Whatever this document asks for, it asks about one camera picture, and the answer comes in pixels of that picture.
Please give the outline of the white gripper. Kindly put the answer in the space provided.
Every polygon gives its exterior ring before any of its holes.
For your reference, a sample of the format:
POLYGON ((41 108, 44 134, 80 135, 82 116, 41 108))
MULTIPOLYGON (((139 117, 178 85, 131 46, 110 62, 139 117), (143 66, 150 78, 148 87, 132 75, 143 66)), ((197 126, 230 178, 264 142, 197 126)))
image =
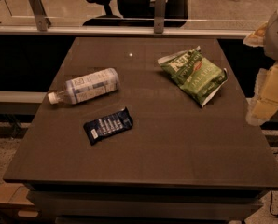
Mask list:
MULTIPOLYGON (((278 8, 269 18, 249 34, 243 43, 249 47, 263 47, 265 55, 278 60, 278 8)), ((278 61, 269 69, 260 68, 254 87, 254 96, 248 105, 246 121, 260 126, 278 111, 278 61)))

